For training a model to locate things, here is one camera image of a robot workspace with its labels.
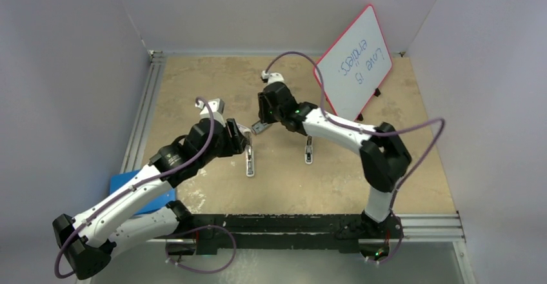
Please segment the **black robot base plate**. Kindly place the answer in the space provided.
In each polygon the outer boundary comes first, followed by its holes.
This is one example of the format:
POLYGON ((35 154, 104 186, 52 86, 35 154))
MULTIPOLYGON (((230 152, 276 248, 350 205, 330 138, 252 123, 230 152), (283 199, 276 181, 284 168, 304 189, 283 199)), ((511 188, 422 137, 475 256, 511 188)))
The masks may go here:
POLYGON ((404 235, 400 219, 382 223, 362 214, 195 214, 165 239, 186 239, 199 255, 219 249, 336 250, 370 258, 385 256, 404 235))

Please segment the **white stapler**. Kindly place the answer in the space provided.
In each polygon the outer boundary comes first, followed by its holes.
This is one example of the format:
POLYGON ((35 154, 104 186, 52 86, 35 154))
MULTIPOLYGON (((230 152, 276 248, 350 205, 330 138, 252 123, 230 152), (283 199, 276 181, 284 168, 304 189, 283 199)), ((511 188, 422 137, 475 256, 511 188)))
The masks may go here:
POLYGON ((313 137, 312 136, 306 137, 306 144, 304 148, 304 162, 307 165, 311 165, 313 163, 313 137))
POLYGON ((254 149, 252 145, 252 131, 243 125, 238 124, 238 129, 246 139, 245 159, 246 159, 246 176, 248 178, 255 175, 254 149))

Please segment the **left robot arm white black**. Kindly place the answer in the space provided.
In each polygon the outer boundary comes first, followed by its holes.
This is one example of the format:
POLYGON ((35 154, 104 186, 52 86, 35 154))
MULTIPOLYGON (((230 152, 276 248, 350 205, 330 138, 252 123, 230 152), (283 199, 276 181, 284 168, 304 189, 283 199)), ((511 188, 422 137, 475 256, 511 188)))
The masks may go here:
POLYGON ((76 215, 61 214, 52 223, 59 252, 59 279, 88 279, 117 255, 160 236, 185 238, 196 230, 194 216, 178 200, 138 216, 155 198, 197 175, 213 159, 242 154, 252 144, 251 130, 229 118, 204 117, 189 133, 161 147, 133 178, 107 198, 76 215))

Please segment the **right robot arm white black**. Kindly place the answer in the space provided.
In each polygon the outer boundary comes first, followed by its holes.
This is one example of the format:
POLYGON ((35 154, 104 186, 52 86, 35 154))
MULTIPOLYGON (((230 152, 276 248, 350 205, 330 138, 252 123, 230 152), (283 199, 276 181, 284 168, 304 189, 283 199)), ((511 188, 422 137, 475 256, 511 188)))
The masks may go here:
POLYGON ((297 102, 282 82, 267 85, 258 95, 259 119, 280 123, 290 132, 327 139, 361 158, 370 185, 362 228, 377 237, 387 229, 395 185, 406 173, 412 157, 389 123, 369 126, 329 113, 307 101, 297 102))

